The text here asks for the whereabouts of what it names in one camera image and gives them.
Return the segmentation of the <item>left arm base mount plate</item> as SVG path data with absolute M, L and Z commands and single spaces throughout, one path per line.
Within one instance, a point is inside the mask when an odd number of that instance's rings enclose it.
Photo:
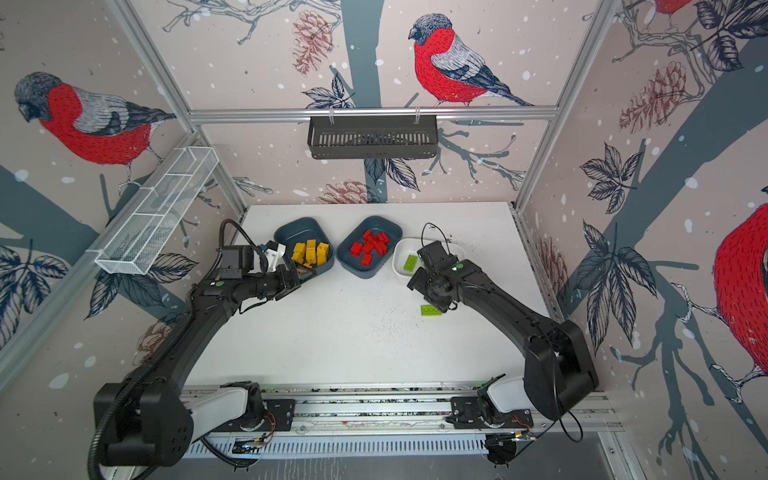
M 258 413 L 245 413 L 230 420 L 222 429 L 227 432 L 289 432 L 295 417 L 296 401 L 293 399 L 267 399 Z

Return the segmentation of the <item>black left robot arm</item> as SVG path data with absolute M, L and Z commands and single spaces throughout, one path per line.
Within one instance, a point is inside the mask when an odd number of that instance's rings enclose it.
M 235 314 L 279 301 L 314 277 L 312 269 L 281 255 L 272 265 L 263 246 L 220 243 L 217 257 L 188 295 L 189 310 L 142 365 L 120 383 L 107 383 L 93 401 L 95 431 L 87 474 L 100 479 L 105 467 L 139 467 L 145 479 L 179 462 L 188 447 L 234 420 L 266 426 L 270 440 L 279 425 L 256 382 L 232 382 L 192 403 L 181 394 L 198 359 Z

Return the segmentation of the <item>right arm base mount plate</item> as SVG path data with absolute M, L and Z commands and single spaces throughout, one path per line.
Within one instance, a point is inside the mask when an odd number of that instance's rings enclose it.
M 523 429 L 533 428 L 529 410 L 500 412 L 489 400 L 479 397 L 452 397 L 445 421 L 456 429 Z

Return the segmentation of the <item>green long lego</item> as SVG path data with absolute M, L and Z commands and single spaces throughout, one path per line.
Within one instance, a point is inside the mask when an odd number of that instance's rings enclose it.
M 431 305 L 421 305 L 420 306 L 420 314 L 423 317 L 437 317 L 437 316 L 441 316 L 442 312 L 439 309 L 437 309 L 436 307 L 434 307 L 434 306 L 431 306 Z
M 417 256 L 409 255 L 403 266 L 403 270 L 406 272 L 413 272 L 417 267 L 418 261 L 419 261 L 419 258 Z

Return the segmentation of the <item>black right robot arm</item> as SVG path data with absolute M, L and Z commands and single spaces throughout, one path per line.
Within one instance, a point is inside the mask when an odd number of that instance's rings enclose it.
M 524 358 L 521 378 L 498 378 L 481 396 L 494 412 L 523 407 L 522 400 L 558 420 L 599 387 L 585 336 L 574 322 L 556 322 L 508 294 L 474 262 L 450 254 L 434 241 L 417 251 L 423 263 L 407 287 L 446 313 L 462 304 L 504 334 Z

